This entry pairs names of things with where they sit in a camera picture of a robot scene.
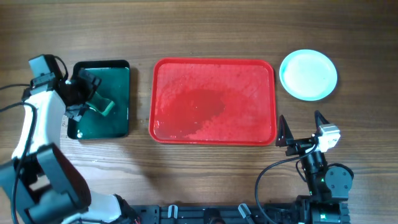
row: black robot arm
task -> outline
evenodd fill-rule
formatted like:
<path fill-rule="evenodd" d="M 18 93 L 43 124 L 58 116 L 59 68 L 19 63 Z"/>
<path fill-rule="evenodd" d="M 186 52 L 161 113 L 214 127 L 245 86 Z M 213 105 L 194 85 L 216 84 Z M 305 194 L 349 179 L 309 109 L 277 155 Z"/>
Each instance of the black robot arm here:
<path fill-rule="evenodd" d="M 294 139 L 283 115 L 279 118 L 276 146 L 287 147 L 286 156 L 298 156 L 310 195 L 299 195 L 294 203 L 265 204 L 269 223 L 350 223 L 344 202 L 354 173 L 343 164 L 328 165 L 325 158 L 327 150 L 339 140 L 340 130 L 319 111 L 315 112 L 315 124 L 317 131 L 311 137 Z"/>

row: red tray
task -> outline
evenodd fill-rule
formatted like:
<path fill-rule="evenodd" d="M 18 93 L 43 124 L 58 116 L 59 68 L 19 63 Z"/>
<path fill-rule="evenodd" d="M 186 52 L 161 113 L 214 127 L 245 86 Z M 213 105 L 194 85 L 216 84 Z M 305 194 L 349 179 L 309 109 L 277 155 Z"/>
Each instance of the red tray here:
<path fill-rule="evenodd" d="M 268 145 L 276 136 L 274 85 L 263 60 L 162 59 L 149 133 L 162 143 Z"/>

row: water stain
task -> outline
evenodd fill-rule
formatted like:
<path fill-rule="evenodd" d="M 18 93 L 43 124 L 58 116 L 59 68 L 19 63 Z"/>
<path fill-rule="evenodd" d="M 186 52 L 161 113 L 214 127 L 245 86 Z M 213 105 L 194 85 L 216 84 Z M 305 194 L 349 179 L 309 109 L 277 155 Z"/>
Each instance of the water stain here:
<path fill-rule="evenodd" d="M 205 121 L 224 111 L 222 93 L 213 90 L 190 90 L 177 95 L 157 116 L 158 138 L 184 139 L 202 128 Z"/>

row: wire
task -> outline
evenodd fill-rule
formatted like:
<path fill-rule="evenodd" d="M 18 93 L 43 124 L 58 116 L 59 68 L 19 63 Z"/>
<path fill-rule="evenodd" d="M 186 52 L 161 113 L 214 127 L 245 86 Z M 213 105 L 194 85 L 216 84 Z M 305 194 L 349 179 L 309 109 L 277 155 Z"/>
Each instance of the wire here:
<path fill-rule="evenodd" d="M 30 144 L 32 142 L 32 136 L 33 136 L 33 133 L 34 133 L 34 129 L 35 129 L 35 126 L 36 126 L 36 120 L 37 120 L 37 111 L 36 111 L 36 107 L 35 106 L 33 106 L 30 103 L 26 103 L 26 102 L 14 103 L 12 105 L 6 106 L 3 109 L 0 109 L 0 112 L 3 112 L 3 111 L 6 111 L 8 109 L 14 108 L 16 106 L 20 106 L 20 105 L 30 106 L 30 108 L 32 109 L 32 123 L 30 125 L 29 133 L 27 135 L 24 152 L 22 153 L 21 158 L 19 159 L 19 162 L 18 162 L 18 165 L 17 165 L 17 168 L 16 168 L 15 181 L 14 181 L 14 185 L 12 186 L 12 192 L 11 192 L 11 217 L 12 217 L 12 221 L 14 222 L 14 224 L 19 224 L 18 218 L 17 218 L 17 208 L 16 208 L 16 193 L 17 193 L 17 186 L 18 186 L 18 180 L 19 180 L 19 172 L 21 171 L 22 164 L 24 163 L 24 159 L 25 159 L 25 157 L 27 155 L 27 152 L 29 151 Z"/>
<path fill-rule="evenodd" d="M 300 170 L 299 170 L 299 162 L 300 162 L 300 160 L 298 160 L 298 161 L 296 162 L 296 170 L 297 170 L 298 174 L 300 175 L 301 179 L 302 179 L 305 183 L 307 183 L 307 180 L 305 179 L 305 177 L 303 176 L 303 174 L 301 174 L 301 172 L 300 172 Z"/>
<path fill-rule="evenodd" d="M 69 73 L 68 73 L 67 66 L 65 65 L 65 62 L 63 62 L 63 60 L 62 60 L 60 57 L 58 57 L 58 56 L 55 56 L 55 55 L 54 55 L 54 57 L 55 57 L 56 59 L 58 59 L 58 60 L 62 63 L 63 68 L 65 69 L 65 76 L 63 77 L 63 80 L 64 80 L 64 81 L 67 80 L 67 79 L 68 79 L 68 76 L 69 76 Z"/>
<path fill-rule="evenodd" d="M 308 155 L 310 155 L 311 153 L 313 153 L 313 152 L 317 149 L 317 147 L 318 147 L 318 143 L 316 143 L 316 144 L 314 145 L 313 149 L 311 149 L 311 151 L 309 151 L 308 153 L 306 153 L 306 154 L 304 154 L 304 155 L 302 155 L 302 156 L 297 156 L 297 157 L 294 157 L 294 158 L 285 159 L 285 160 L 282 160 L 282 161 L 273 163 L 273 164 L 267 166 L 267 167 L 266 167 L 264 170 L 262 170 L 261 173 L 259 174 L 259 177 L 258 177 L 257 180 L 256 180 L 256 184 L 254 185 L 254 197 L 256 198 L 256 203 L 257 203 L 257 206 L 259 207 L 260 212 L 262 213 L 262 215 L 263 215 L 270 223 L 272 223 L 272 224 L 277 224 L 276 222 L 274 222 L 274 221 L 265 213 L 264 209 L 262 209 L 262 207 L 261 207 L 260 200 L 259 200 L 259 195 L 258 195 L 258 188 L 259 188 L 259 182 L 260 182 L 261 177 L 262 177 L 269 169 L 271 169 L 271 168 L 273 168 L 273 167 L 275 167 L 275 166 L 277 166 L 277 165 L 281 165 L 281 164 L 284 164 L 284 163 L 286 163 L 286 162 L 291 162 L 291 161 L 294 161 L 294 160 L 296 160 L 296 159 L 303 159 L 304 157 L 307 157 Z"/>
<path fill-rule="evenodd" d="M 6 85 L 6 86 L 3 86 L 3 87 L 0 87 L 0 90 L 4 90 L 6 88 L 16 87 L 16 86 L 30 86 L 30 84 L 23 84 L 23 83 L 21 83 L 21 84 L 11 84 L 11 85 Z"/>

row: green tray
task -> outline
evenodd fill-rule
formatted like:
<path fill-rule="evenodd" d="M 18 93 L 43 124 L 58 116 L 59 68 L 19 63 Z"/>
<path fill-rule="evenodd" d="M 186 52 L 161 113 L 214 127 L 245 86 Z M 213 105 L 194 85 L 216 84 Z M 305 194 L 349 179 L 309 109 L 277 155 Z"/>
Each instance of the green tray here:
<path fill-rule="evenodd" d="M 68 137 L 71 139 L 120 138 L 129 133 L 130 69 L 125 60 L 78 62 L 73 76 L 81 69 L 88 70 L 102 79 L 97 92 L 112 100 L 115 106 L 107 116 L 88 110 L 80 122 L 68 121 Z"/>

